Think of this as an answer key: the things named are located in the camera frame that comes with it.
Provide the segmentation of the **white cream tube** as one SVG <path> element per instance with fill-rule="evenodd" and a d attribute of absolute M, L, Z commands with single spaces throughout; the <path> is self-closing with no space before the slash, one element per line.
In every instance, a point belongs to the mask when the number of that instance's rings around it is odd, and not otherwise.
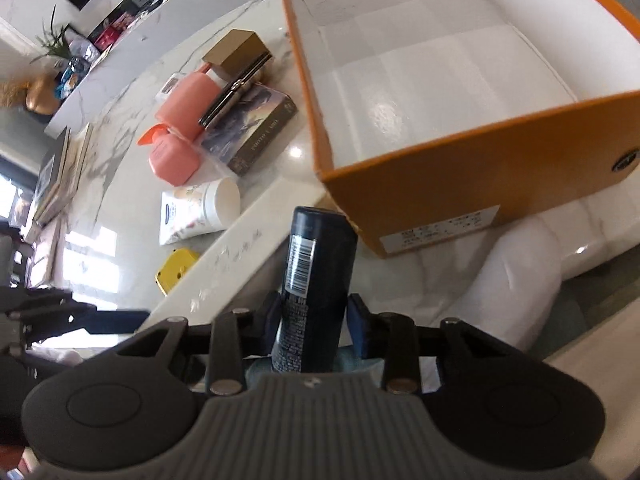
<path fill-rule="evenodd" d="M 158 242 L 166 246 L 225 231 L 240 214 L 240 190 L 230 178 L 173 188 L 160 196 Z"/>

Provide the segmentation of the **green potted plant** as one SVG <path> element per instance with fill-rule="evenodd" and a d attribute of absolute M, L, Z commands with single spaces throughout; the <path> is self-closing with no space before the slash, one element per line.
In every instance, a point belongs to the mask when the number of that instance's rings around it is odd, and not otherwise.
<path fill-rule="evenodd" d="M 40 47 L 40 55 L 34 58 L 34 62 L 42 58 L 57 58 L 58 60 L 70 60 L 70 43 L 65 37 L 65 26 L 55 24 L 56 6 L 53 7 L 49 21 L 42 23 L 41 34 L 36 37 Z"/>

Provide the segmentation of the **orange cardboard box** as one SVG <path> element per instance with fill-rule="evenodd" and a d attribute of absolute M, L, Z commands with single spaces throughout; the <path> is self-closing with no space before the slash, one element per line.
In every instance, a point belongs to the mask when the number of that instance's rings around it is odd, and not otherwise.
<path fill-rule="evenodd" d="M 282 0 L 314 171 L 379 256 L 560 206 L 639 151 L 616 0 Z"/>

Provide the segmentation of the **pink cup with straw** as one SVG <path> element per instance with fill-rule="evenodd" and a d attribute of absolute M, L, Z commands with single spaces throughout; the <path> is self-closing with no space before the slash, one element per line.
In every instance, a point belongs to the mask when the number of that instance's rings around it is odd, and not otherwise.
<path fill-rule="evenodd" d="M 204 130 L 200 120 L 221 92 L 220 85 L 208 74 L 211 68 L 203 63 L 182 77 L 155 114 L 160 124 L 190 142 Z"/>

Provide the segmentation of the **black metallic case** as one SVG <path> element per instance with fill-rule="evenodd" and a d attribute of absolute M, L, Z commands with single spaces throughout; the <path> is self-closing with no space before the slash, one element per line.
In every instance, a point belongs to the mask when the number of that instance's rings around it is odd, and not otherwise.
<path fill-rule="evenodd" d="M 252 64 L 247 66 L 245 70 L 242 70 L 234 81 L 229 82 L 221 90 L 220 95 L 209 105 L 208 109 L 198 121 L 198 124 L 203 129 L 216 125 L 216 123 L 221 120 L 221 117 L 228 113 L 230 108 L 238 102 L 238 99 L 260 79 L 271 59 L 271 53 L 264 53 L 259 58 L 256 58 Z"/>

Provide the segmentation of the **black spray can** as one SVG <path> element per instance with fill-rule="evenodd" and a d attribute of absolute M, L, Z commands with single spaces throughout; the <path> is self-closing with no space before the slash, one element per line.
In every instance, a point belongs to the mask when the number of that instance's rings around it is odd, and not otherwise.
<path fill-rule="evenodd" d="M 281 290 L 281 323 L 271 353 L 276 372 L 332 370 L 357 244 L 358 235 L 342 214 L 295 208 Z"/>

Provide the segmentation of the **illustrated book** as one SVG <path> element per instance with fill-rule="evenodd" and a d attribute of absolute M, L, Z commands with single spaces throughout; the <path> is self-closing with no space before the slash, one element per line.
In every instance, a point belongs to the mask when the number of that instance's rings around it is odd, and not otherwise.
<path fill-rule="evenodd" d="M 286 93 L 254 84 L 220 121 L 207 128 L 198 146 L 238 177 L 243 177 L 296 115 Z"/>

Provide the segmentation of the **gold brown small box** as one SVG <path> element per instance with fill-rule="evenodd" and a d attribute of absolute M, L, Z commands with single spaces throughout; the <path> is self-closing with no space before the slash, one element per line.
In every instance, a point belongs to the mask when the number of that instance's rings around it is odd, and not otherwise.
<path fill-rule="evenodd" d="M 270 53 L 256 32 L 231 29 L 202 57 L 223 81 L 230 82 L 263 54 Z"/>

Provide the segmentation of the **gold vase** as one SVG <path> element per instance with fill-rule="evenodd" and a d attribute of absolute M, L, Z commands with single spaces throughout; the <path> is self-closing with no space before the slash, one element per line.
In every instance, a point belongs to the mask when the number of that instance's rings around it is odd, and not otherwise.
<path fill-rule="evenodd" d="M 37 76 L 28 87 L 25 98 L 26 108 L 33 113 L 51 116 L 61 105 L 55 96 L 56 83 L 51 74 Z"/>

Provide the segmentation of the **yellow small object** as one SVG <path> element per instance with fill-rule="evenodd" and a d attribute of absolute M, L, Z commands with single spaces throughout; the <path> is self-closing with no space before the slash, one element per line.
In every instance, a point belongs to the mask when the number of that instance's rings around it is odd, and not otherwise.
<path fill-rule="evenodd" d="M 167 296 L 192 266 L 198 262 L 200 254 L 188 248 L 174 249 L 160 270 L 155 274 L 155 283 Z"/>

